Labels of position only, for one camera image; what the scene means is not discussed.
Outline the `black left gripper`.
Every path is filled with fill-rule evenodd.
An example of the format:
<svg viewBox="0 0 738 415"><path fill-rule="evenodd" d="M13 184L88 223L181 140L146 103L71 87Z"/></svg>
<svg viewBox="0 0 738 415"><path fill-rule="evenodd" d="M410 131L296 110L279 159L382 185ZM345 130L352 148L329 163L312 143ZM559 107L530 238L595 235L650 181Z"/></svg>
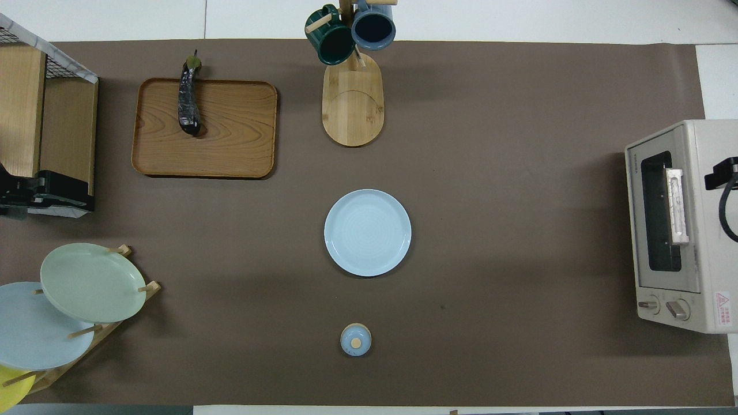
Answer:
<svg viewBox="0 0 738 415"><path fill-rule="evenodd" d="M49 208L50 201L52 206L95 210L89 182L55 171L39 171L34 177L9 173L10 207Z"/></svg>

